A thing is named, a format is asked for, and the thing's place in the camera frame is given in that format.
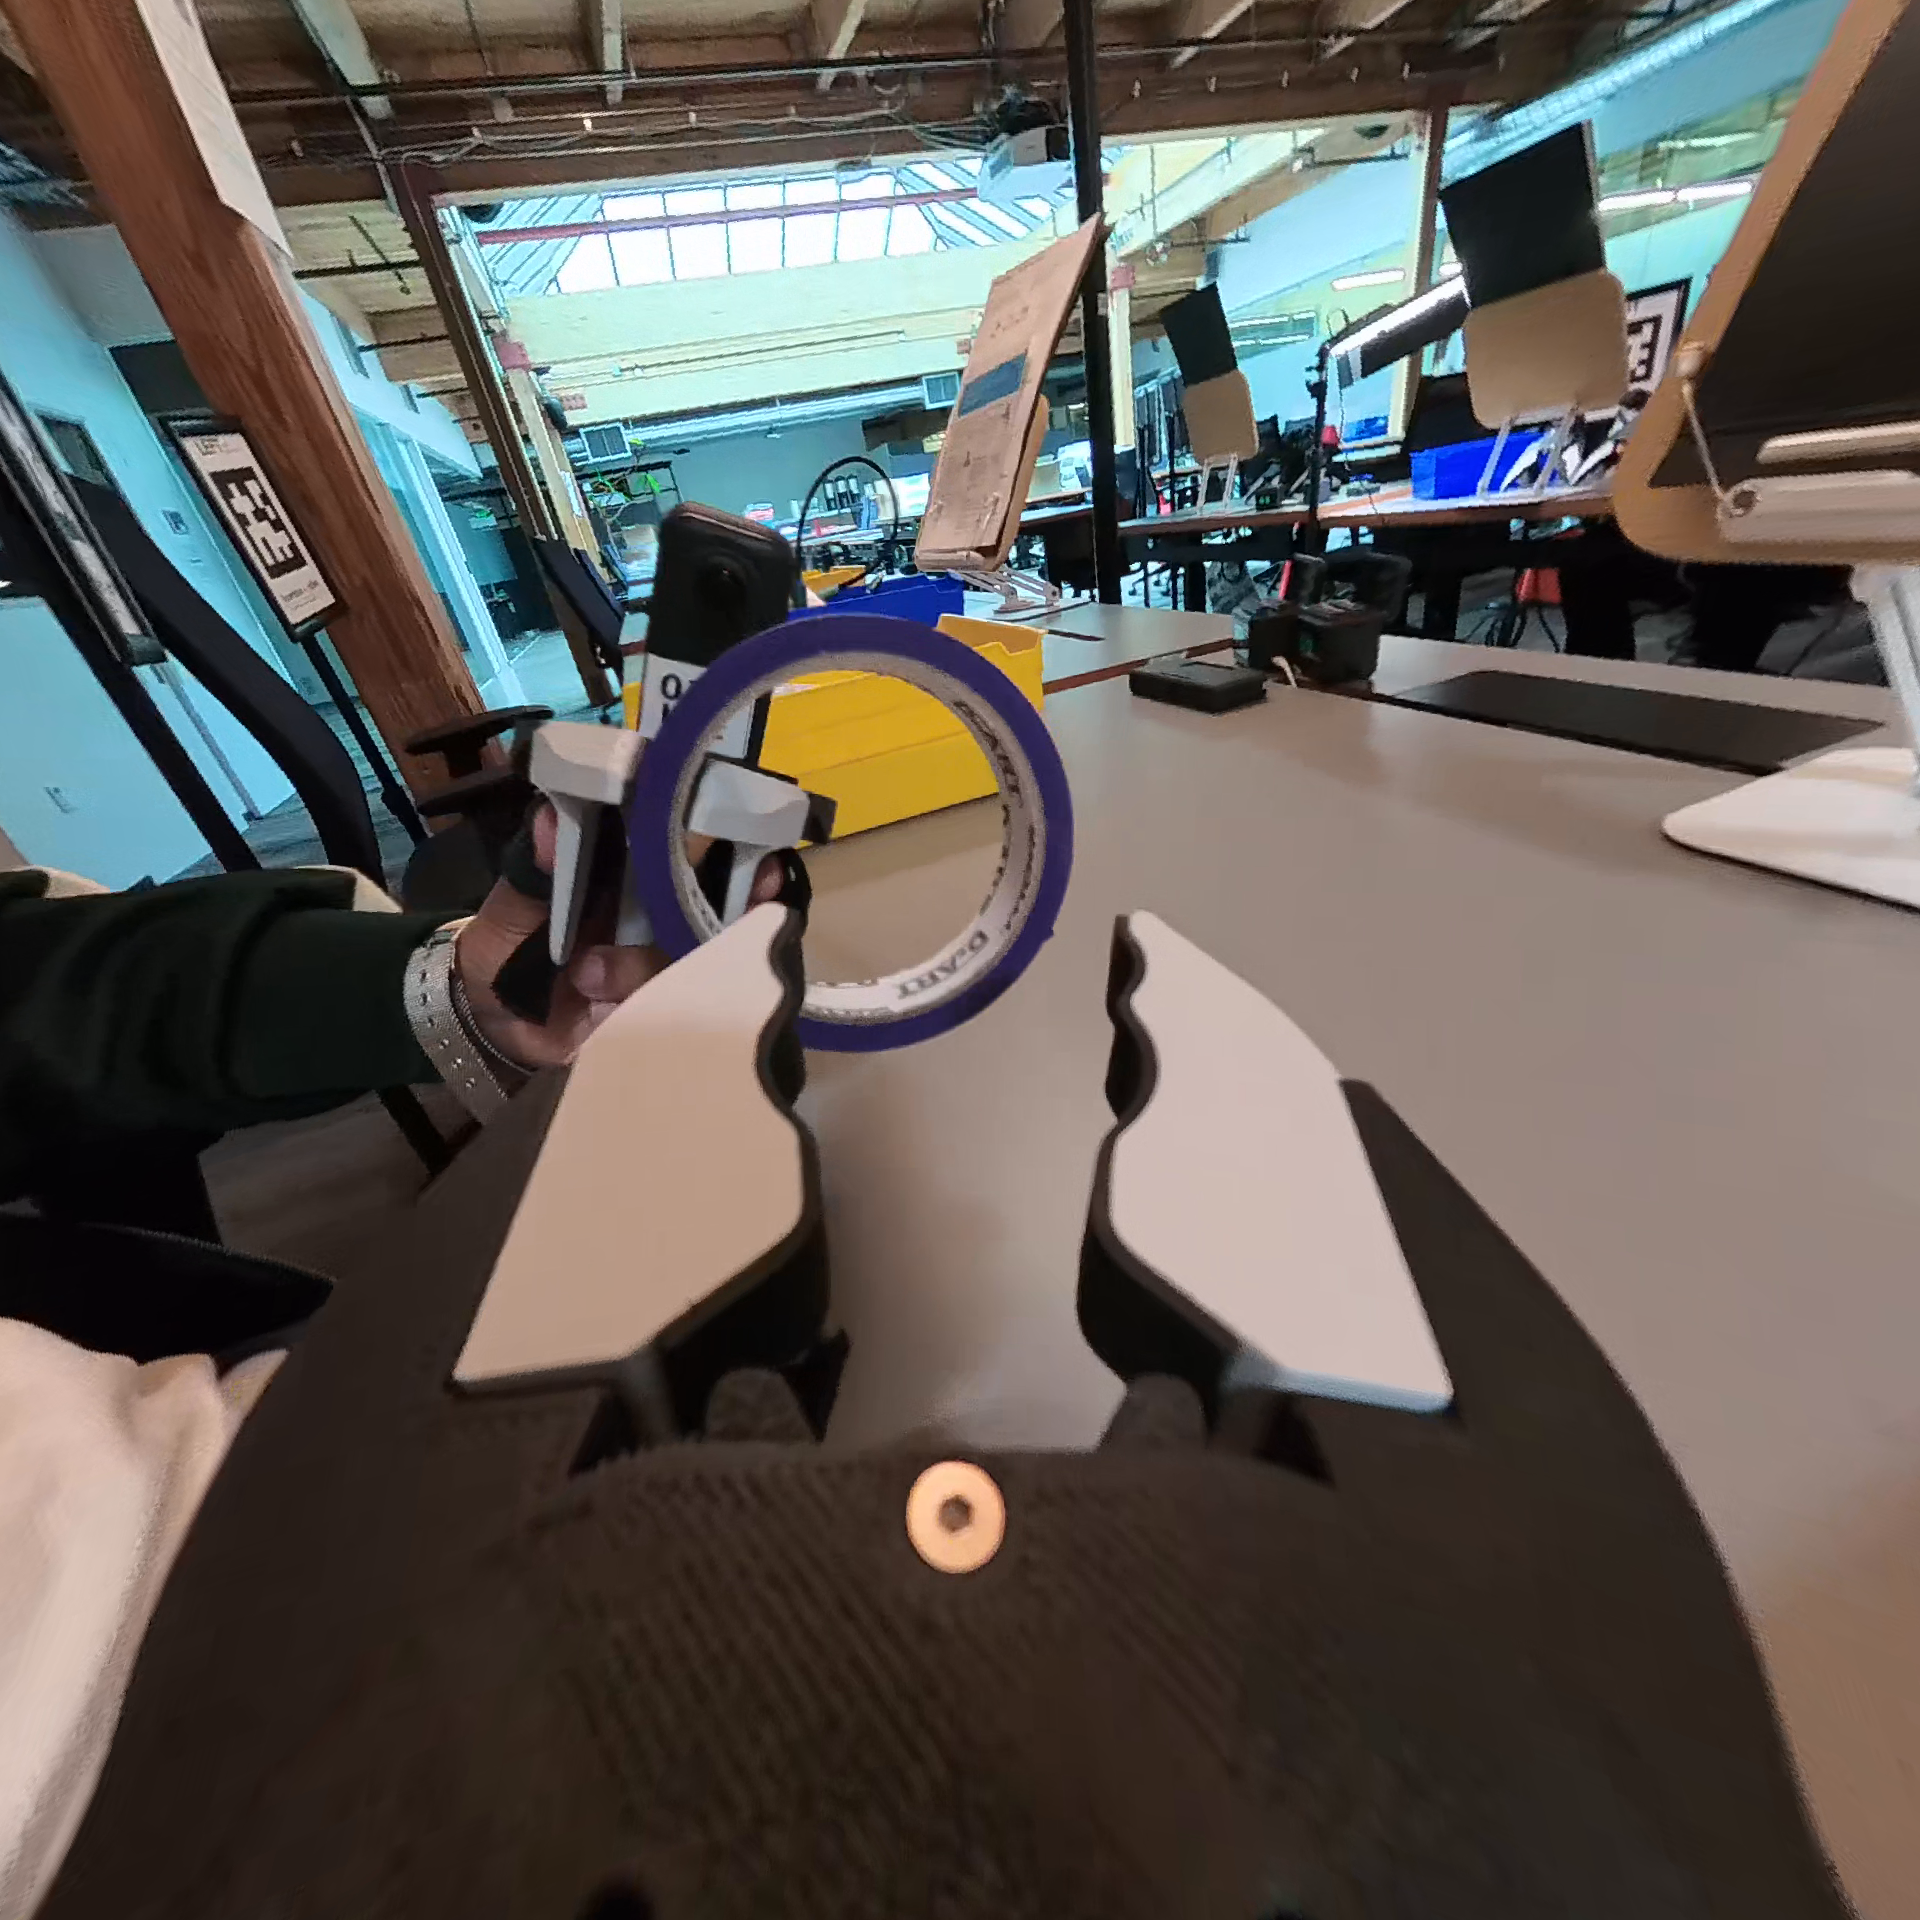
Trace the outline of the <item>blue plastic bin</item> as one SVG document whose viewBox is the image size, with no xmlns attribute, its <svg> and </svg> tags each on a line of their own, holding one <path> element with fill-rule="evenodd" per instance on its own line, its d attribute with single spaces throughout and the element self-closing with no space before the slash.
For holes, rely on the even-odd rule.
<svg viewBox="0 0 1920 1920">
<path fill-rule="evenodd" d="M 823 615 L 877 615 L 900 617 L 927 625 L 938 625 L 941 617 L 961 617 L 967 605 L 967 590 L 962 580 L 948 572 L 915 572 L 899 575 L 865 575 L 860 580 L 841 583 L 821 605 L 805 603 L 791 608 L 791 620 L 823 617 Z"/>
</svg>

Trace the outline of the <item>white tilted stand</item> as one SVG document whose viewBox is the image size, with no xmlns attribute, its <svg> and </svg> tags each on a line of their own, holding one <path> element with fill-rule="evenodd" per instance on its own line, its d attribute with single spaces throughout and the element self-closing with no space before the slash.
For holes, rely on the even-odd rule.
<svg viewBox="0 0 1920 1920">
<path fill-rule="evenodd" d="M 969 617 L 1043 622 L 1063 609 L 1098 603 L 1093 592 L 1058 587 L 1031 566 L 957 566 L 953 579 L 962 585 L 962 609 Z"/>
</svg>

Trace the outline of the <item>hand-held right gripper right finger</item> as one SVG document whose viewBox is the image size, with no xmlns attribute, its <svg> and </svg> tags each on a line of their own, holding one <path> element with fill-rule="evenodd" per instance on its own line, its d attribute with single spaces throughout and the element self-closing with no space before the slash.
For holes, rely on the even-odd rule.
<svg viewBox="0 0 1920 1920">
<path fill-rule="evenodd" d="M 1327 1052 L 1161 916 L 1120 915 L 1112 1125 L 1095 1151 L 1077 1325 L 1145 1408 L 1271 1462 L 1335 1435 L 1455 1447 L 1455 1379 Z"/>
</svg>

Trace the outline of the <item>black battery charger case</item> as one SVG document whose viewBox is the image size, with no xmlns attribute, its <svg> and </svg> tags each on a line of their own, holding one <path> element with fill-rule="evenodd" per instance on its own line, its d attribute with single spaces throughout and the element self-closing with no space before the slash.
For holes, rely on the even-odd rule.
<svg viewBox="0 0 1920 1920">
<path fill-rule="evenodd" d="M 1299 609 L 1295 672 L 1337 688 L 1369 680 L 1380 637 L 1403 617 L 1412 565 L 1369 543 L 1314 557 Z"/>
<path fill-rule="evenodd" d="M 1290 685 L 1304 683 L 1306 613 L 1323 583 L 1323 559 L 1287 559 L 1239 613 L 1235 662 L 1263 669 Z"/>
</svg>

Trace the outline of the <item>wall marker poster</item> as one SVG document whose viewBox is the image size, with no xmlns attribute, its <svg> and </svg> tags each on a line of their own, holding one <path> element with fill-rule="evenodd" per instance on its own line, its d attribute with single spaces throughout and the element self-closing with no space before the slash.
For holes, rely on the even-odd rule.
<svg viewBox="0 0 1920 1920">
<path fill-rule="evenodd" d="M 1692 277 L 1668 279 L 1625 297 L 1623 403 L 1642 406 L 1664 379 L 1689 302 Z"/>
</svg>

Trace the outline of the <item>grey desk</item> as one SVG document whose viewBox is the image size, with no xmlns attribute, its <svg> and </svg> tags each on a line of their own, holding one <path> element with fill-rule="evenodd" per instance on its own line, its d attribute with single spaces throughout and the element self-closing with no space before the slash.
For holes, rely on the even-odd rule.
<svg viewBox="0 0 1920 1920">
<path fill-rule="evenodd" d="M 1048 694 L 1077 820 L 1031 972 L 817 1059 L 833 1437 L 1077 1447 L 1114 921 L 1153 910 L 1379 1087 L 1639 1397 L 1865 1916 L 1915 1916 L 1915 915 L 1664 841 L 1729 775 L 1354 694 Z"/>
<path fill-rule="evenodd" d="M 941 615 L 940 628 L 973 646 L 1000 646 L 1013 657 L 1015 678 L 1033 680 L 1040 697 L 1122 680 L 1161 656 L 1232 657 L 1239 636 L 1231 615 L 1098 600 L 1015 617 Z"/>
</svg>

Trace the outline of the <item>person's left hand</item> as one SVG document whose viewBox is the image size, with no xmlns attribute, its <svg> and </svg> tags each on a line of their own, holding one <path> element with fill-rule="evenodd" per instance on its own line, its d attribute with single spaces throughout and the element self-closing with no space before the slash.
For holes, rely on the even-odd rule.
<svg viewBox="0 0 1920 1920">
<path fill-rule="evenodd" d="M 579 942 L 557 964 L 548 904 L 498 885 L 453 939 L 453 1000 L 483 1052 L 517 1071 L 571 1065 L 615 1008 L 668 967 L 656 947 Z"/>
</svg>

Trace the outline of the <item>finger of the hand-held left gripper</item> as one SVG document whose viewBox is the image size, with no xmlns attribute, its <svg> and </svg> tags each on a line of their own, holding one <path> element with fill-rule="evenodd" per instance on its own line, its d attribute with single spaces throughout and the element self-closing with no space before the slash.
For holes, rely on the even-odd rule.
<svg viewBox="0 0 1920 1920">
<path fill-rule="evenodd" d="M 709 755 L 687 825 L 700 895 L 719 921 L 738 921 L 770 862 L 785 872 L 791 855 L 821 841 L 821 798 L 787 775 Z"/>
<path fill-rule="evenodd" d="M 627 812 L 643 737 L 632 728 L 541 725 L 531 750 L 531 780 L 555 812 L 555 855 L 546 949 L 564 968 L 584 934 L 615 903 L 615 934 L 645 944 L 649 921 L 627 880 Z"/>
</svg>

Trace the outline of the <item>white monitor stand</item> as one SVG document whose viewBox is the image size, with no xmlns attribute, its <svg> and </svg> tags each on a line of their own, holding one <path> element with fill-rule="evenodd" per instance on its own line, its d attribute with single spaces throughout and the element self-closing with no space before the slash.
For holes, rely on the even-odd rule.
<svg viewBox="0 0 1920 1920">
<path fill-rule="evenodd" d="M 1689 853 L 1917 907 L 1917 566 L 1859 566 L 1903 748 L 1835 750 L 1680 806 L 1664 838 Z"/>
</svg>

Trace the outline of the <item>yellow plastic bin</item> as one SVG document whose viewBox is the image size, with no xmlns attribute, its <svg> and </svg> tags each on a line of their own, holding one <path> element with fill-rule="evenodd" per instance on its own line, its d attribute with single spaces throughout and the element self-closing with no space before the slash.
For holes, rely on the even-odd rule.
<svg viewBox="0 0 1920 1920">
<path fill-rule="evenodd" d="M 973 646 L 1043 713 L 1000 646 Z M 711 737 L 709 755 L 796 780 L 821 798 L 823 847 L 973 799 L 997 799 L 983 751 L 929 694 L 869 669 L 810 669 L 760 697 Z"/>
</svg>

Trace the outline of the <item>blue storage bin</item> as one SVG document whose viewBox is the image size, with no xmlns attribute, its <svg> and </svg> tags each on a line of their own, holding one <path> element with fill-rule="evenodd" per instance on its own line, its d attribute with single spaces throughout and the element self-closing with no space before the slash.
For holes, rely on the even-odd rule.
<svg viewBox="0 0 1920 1920">
<path fill-rule="evenodd" d="M 1415 448 L 1409 454 L 1410 493 L 1451 500 L 1523 486 L 1539 469 L 1546 441 L 1540 427 L 1509 427 L 1485 439 Z"/>
</svg>

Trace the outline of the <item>tan cardboard panel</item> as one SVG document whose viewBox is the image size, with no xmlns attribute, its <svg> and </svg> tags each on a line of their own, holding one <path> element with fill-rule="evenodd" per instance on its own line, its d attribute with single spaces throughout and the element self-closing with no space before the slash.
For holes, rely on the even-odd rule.
<svg viewBox="0 0 1920 1920">
<path fill-rule="evenodd" d="M 1460 336 L 1479 425 L 1615 408 L 1625 287 L 1603 246 L 1591 123 L 1451 180 L 1440 200 L 1471 299 Z"/>
</svg>

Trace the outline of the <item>cardboard sheet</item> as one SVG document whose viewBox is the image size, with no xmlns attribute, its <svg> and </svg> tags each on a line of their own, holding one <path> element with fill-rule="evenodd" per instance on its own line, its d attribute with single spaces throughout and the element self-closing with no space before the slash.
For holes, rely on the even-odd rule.
<svg viewBox="0 0 1920 1920">
<path fill-rule="evenodd" d="M 929 481 L 919 572 L 1007 563 L 1048 433 L 1044 376 L 1105 235 L 1095 214 L 992 281 Z"/>
</svg>

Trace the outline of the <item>purple tape roll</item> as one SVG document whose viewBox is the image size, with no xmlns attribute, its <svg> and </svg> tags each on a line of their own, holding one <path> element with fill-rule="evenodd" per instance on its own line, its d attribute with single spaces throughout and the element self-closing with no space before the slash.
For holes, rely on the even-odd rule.
<svg viewBox="0 0 1920 1920">
<path fill-rule="evenodd" d="M 973 921 L 945 949 L 890 976 L 805 988 L 807 1048 L 887 1052 L 979 1016 L 1052 934 L 1073 872 L 1073 793 L 1043 713 L 961 637 L 896 615 L 819 613 L 716 657 L 641 751 L 627 806 L 634 895 L 656 944 L 683 958 L 723 921 L 683 851 L 709 742 L 760 697 L 810 669 L 869 669 L 946 708 L 983 751 L 1001 812 L 1000 867 Z"/>
</svg>

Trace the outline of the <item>person's torso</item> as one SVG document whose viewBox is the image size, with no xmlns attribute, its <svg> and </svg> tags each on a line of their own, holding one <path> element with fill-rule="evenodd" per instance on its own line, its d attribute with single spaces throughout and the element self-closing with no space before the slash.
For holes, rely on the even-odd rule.
<svg viewBox="0 0 1920 1920">
<path fill-rule="evenodd" d="M 204 1239 L 4 1213 L 4 1916 L 52 1885 L 185 1534 L 331 1291 Z"/>
</svg>

